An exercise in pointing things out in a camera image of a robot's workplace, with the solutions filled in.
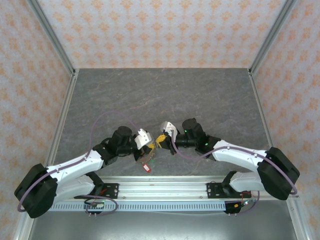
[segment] black mounting bracket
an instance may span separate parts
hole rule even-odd
[[[222,182],[209,182],[206,184],[208,199],[249,199],[251,193],[241,193],[237,191],[225,193]]]
[[[119,183],[104,183],[101,192],[97,194],[100,197],[107,197],[110,199],[117,199],[119,194]],[[75,199],[92,199],[92,197],[75,196]]]

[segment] yellow object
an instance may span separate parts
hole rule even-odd
[[[158,136],[158,138],[155,140],[156,145],[157,145],[159,148],[162,148],[161,145],[160,145],[160,143],[163,142],[165,139],[166,139],[166,135],[161,134],[161,135]]]
[[[155,143],[153,142],[153,143],[150,143],[149,145],[147,145],[147,147],[153,150],[153,149],[156,148],[156,145],[155,145]]]

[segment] gray floor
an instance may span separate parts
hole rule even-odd
[[[257,102],[244,68],[133,68],[81,69],[67,113],[55,163],[75,158],[88,150],[90,129],[105,111],[119,111],[156,138],[160,125],[170,121],[182,130],[188,118],[196,118],[204,131],[230,143],[268,149]],[[93,144],[110,137],[121,125],[134,129],[116,114],[102,118]],[[193,149],[182,149],[198,157]],[[98,171],[104,176],[226,175],[245,171],[212,160],[187,160],[157,149],[148,165],[151,173],[135,163],[133,156]]]
[[[260,201],[237,217],[163,212],[47,212],[34,222],[30,240],[296,240],[285,201]]]

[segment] metal plate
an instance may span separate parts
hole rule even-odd
[[[241,192],[234,192],[231,196],[225,194],[222,183],[220,182],[209,182],[206,184],[206,193],[208,199],[237,199],[237,198],[244,198],[249,199],[251,198],[251,194],[249,193],[241,193]]]
[[[260,201],[247,214],[124,212],[88,217],[49,211],[35,220],[29,240],[296,240],[284,201]]]
[[[103,201],[104,206],[92,207],[89,210],[111,211],[115,204]],[[63,201],[53,205],[51,212],[83,212],[88,205],[77,201]],[[225,211],[224,201],[118,201],[117,212],[199,212],[199,211]]]

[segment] patterned wallpaper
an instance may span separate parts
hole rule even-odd
[[[248,68],[285,0],[40,0],[75,68]]]
[[[308,222],[320,232],[320,4],[299,0],[254,76],[275,145],[300,170]]]
[[[70,77],[26,0],[0,2],[0,39],[0,238],[11,240],[14,190],[45,160]]]

